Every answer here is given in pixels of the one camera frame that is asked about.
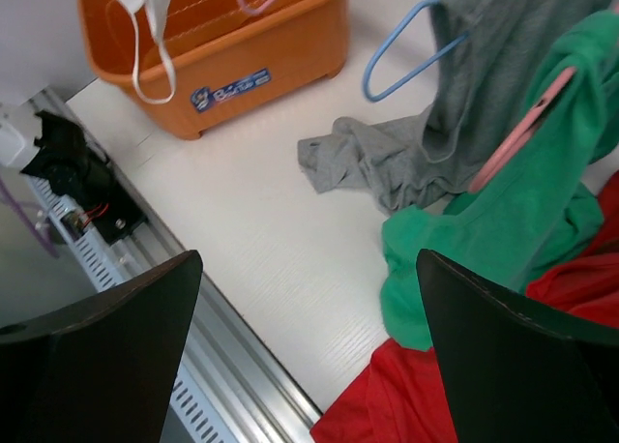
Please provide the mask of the white tank top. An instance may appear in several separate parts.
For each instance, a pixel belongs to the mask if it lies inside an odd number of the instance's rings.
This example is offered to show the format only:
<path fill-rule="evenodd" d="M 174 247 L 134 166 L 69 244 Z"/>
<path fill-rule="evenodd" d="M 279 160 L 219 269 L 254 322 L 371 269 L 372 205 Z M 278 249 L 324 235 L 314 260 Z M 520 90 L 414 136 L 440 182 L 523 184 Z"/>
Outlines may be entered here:
<path fill-rule="evenodd" d="M 148 104 L 161 105 L 169 103 L 176 93 L 177 80 L 176 72 L 165 43 L 164 30 L 167 22 L 167 12 L 171 0 L 116 0 L 123 7 L 130 17 L 133 26 L 134 52 L 132 83 L 138 97 Z M 151 38 L 159 51 L 160 59 L 167 77 L 169 94 L 164 98 L 150 98 L 146 96 L 140 87 L 140 56 L 139 56 L 139 25 L 137 23 L 137 13 L 144 10 Z"/>

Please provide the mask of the grey tank top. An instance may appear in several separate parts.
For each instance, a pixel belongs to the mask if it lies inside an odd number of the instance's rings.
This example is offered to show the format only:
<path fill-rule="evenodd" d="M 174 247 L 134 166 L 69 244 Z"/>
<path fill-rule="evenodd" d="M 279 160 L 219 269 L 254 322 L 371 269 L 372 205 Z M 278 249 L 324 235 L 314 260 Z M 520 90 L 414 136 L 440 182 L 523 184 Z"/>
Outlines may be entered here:
<path fill-rule="evenodd" d="M 369 190 L 387 213 L 464 192 L 522 116 L 552 44 L 612 0 L 433 0 L 434 101 L 417 115 L 368 125 L 349 117 L 298 144 L 318 192 Z"/>

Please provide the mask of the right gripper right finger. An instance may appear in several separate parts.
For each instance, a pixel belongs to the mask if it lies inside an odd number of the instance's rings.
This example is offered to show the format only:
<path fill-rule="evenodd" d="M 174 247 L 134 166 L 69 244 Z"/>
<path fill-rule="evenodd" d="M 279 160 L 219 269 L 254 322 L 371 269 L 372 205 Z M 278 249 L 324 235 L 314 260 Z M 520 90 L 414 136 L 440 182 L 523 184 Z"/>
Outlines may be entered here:
<path fill-rule="evenodd" d="M 458 441 L 617 441 L 617 329 L 437 251 L 420 251 L 416 268 Z"/>

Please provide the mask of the blue hanger of grey top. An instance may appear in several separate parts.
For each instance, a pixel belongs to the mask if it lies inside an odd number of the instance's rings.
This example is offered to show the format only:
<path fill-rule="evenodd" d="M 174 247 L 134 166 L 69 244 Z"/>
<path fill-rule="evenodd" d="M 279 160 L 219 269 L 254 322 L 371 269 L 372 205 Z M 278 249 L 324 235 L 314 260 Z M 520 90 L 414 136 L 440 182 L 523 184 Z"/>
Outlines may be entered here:
<path fill-rule="evenodd" d="M 441 0 L 422 0 L 415 4 L 411 10 L 405 15 L 402 21 L 394 28 L 394 30 L 387 36 L 387 38 L 381 43 L 381 45 L 375 50 L 373 55 L 368 60 L 368 63 L 364 69 L 361 87 L 362 93 L 366 100 L 370 103 L 379 103 L 385 100 L 387 97 L 393 95 L 397 90 L 402 88 L 405 84 L 410 82 L 414 77 L 418 76 L 429 67 L 437 63 L 441 58 L 448 55 L 455 50 L 460 44 L 463 44 L 470 36 L 470 32 L 465 30 L 459 35 L 450 39 L 445 44 L 441 44 L 435 52 L 427 59 L 422 60 L 423 54 L 410 44 L 398 44 L 397 40 L 400 35 L 406 30 L 406 28 L 413 22 L 419 13 L 423 10 L 434 9 L 442 5 Z M 410 69 L 402 78 L 393 82 L 384 90 L 380 92 L 374 92 L 371 88 L 371 77 L 374 70 L 378 66 L 378 63 L 382 58 L 388 54 L 392 47 L 396 48 L 395 60 L 399 63 L 415 63 L 415 66 Z"/>

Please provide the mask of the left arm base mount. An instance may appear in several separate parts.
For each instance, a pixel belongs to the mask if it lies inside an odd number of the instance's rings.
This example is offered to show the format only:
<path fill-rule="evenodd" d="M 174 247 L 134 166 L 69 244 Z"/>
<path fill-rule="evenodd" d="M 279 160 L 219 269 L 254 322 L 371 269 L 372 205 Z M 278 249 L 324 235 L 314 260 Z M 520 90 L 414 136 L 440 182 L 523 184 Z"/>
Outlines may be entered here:
<path fill-rule="evenodd" d="M 39 151 L 23 174 L 44 179 L 54 194 L 72 198 L 108 244 L 128 237 L 146 221 L 109 161 L 87 145 L 77 123 L 46 110 L 35 115 L 42 121 L 42 132 L 34 139 Z"/>

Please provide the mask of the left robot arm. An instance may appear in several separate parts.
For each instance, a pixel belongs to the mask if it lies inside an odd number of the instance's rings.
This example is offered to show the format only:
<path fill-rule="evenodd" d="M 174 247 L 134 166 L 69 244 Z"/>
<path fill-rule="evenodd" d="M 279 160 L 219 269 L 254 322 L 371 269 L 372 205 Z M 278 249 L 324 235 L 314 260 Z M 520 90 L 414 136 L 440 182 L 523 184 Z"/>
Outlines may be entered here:
<path fill-rule="evenodd" d="M 42 136 L 42 120 L 30 103 L 1 104 L 1 165 L 21 171 L 40 152 L 35 140 Z"/>

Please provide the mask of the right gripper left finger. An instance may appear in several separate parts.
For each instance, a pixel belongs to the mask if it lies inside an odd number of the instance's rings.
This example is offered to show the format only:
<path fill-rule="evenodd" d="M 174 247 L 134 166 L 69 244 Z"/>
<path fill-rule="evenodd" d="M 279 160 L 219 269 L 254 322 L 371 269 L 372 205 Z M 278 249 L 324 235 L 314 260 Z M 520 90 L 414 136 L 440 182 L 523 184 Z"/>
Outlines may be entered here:
<path fill-rule="evenodd" d="M 157 442 L 202 276 L 197 251 L 1 329 L 4 442 Z"/>

